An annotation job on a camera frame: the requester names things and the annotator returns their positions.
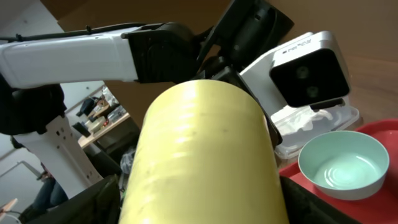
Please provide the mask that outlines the white napkin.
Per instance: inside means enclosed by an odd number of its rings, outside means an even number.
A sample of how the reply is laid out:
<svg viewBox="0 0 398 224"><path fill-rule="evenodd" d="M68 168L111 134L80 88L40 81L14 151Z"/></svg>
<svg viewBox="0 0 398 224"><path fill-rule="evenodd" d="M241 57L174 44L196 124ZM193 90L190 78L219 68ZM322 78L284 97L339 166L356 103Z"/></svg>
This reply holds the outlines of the white napkin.
<svg viewBox="0 0 398 224"><path fill-rule="evenodd" d="M283 136L296 133L299 129L311 130L313 128L312 123L323 118L329 121L333 120L330 112L326 110L314 112L309 106L302 108L285 106L271 116L272 122Z"/></svg>

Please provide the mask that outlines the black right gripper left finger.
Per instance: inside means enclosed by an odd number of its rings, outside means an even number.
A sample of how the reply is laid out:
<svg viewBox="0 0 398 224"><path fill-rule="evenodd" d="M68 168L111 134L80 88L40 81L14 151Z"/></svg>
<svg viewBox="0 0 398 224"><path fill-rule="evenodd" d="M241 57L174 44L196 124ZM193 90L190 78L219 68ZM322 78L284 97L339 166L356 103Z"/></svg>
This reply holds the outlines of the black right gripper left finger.
<svg viewBox="0 0 398 224"><path fill-rule="evenodd" d="M29 224L117 224L119 180L110 175Z"/></svg>

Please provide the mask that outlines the yellow plastic cup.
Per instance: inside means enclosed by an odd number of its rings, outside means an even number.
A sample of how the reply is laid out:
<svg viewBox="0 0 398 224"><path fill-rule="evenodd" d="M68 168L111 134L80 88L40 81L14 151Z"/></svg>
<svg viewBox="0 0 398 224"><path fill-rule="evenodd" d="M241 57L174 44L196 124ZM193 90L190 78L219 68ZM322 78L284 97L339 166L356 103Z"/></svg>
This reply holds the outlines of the yellow plastic cup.
<svg viewBox="0 0 398 224"><path fill-rule="evenodd" d="M216 80L169 88L147 110L121 223L287 223L261 107Z"/></svg>

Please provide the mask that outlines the light green bowl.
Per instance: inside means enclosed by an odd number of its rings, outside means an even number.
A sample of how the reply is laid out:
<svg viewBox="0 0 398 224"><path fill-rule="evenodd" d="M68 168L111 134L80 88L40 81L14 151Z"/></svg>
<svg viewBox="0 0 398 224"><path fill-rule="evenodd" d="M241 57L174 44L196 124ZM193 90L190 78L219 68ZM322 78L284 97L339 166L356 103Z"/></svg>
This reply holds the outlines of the light green bowl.
<svg viewBox="0 0 398 224"><path fill-rule="evenodd" d="M370 135L333 131L310 140L301 149L303 176L327 196L361 200L377 193L390 164L387 149Z"/></svg>

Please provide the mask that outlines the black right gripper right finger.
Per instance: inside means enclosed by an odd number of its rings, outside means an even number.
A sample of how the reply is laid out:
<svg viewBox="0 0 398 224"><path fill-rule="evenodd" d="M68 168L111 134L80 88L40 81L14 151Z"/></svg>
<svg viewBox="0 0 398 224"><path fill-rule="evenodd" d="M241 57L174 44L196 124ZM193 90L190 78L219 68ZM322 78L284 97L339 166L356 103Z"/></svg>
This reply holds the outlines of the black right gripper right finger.
<svg viewBox="0 0 398 224"><path fill-rule="evenodd" d="M280 182L290 224L359 224L293 180Z"/></svg>

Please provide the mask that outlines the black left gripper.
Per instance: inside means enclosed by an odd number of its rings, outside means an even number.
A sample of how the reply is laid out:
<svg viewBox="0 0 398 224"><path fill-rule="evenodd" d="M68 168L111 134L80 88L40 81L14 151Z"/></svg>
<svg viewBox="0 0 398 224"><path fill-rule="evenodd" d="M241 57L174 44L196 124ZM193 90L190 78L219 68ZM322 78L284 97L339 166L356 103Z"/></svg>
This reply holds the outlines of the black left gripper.
<svg viewBox="0 0 398 224"><path fill-rule="evenodd" d="M255 85L239 74L293 28L294 22L266 1L231 1L217 25L206 31L196 80L218 80L244 90L260 103Z"/></svg>

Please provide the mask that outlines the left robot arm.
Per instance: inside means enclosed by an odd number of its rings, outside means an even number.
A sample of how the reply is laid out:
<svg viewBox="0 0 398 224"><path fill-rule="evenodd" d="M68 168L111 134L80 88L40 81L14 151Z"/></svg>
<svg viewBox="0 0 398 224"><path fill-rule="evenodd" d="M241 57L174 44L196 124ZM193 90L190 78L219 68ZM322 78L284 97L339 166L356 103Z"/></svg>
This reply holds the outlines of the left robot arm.
<svg viewBox="0 0 398 224"><path fill-rule="evenodd" d="M273 49L294 22L265 1L232 1L219 22L195 35L176 22L129 22L3 38L1 133L36 154L67 197L101 180L65 116L63 83L112 80L179 84L206 79L220 46L220 68L240 72Z"/></svg>

